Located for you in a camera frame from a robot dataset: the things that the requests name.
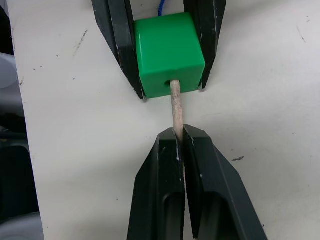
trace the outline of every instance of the green cube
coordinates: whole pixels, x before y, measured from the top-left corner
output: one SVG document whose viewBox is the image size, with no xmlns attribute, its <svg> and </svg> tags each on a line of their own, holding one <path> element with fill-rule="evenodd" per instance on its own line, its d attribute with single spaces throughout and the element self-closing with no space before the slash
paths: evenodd
<svg viewBox="0 0 320 240">
<path fill-rule="evenodd" d="M 198 89 L 205 59 L 188 12 L 135 22 L 139 75 L 147 98 L 170 95 L 170 80 L 181 92 Z"/>
</svg>

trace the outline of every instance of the white surface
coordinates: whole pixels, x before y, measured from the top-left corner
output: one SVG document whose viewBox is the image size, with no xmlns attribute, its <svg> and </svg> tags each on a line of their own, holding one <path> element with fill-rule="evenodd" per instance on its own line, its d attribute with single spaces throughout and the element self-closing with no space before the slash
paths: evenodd
<svg viewBox="0 0 320 240">
<path fill-rule="evenodd" d="M 157 4 L 132 1 L 135 17 Z M 126 239 L 170 97 L 138 99 L 90 0 L 8 5 L 45 239 Z M 269 240 L 319 239 L 319 23 L 319 0 L 227 0 L 206 91 L 182 95 L 186 124 L 227 159 L 244 156 L 231 163 Z"/>
</svg>

